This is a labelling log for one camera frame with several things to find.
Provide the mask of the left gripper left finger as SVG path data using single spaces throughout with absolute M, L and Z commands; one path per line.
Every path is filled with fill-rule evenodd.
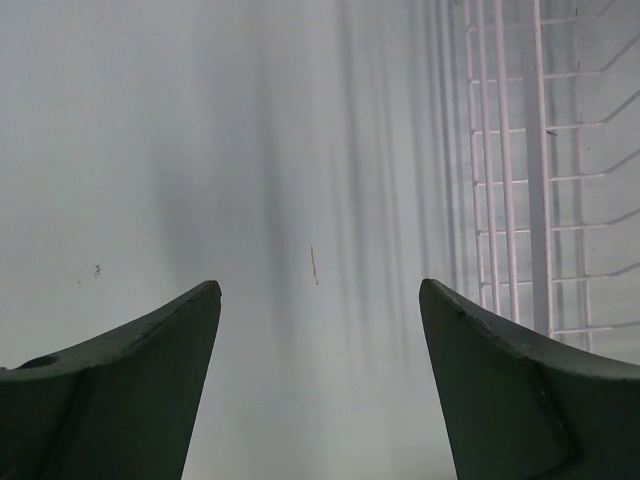
M 205 281 L 113 330 L 2 369 L 2 478 L 181 478 L 220 313 L 220 285 Z

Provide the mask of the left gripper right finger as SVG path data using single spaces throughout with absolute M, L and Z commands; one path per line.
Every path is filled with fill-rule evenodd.
M 638 366 L 547 338 L 434 279 L 419 303 L 458 478 L 638 478 Z

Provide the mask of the white wire dish rack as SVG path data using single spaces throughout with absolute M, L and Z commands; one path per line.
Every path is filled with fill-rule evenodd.
M 466 1 L 478 302 L 639 358 L 639 5 Z

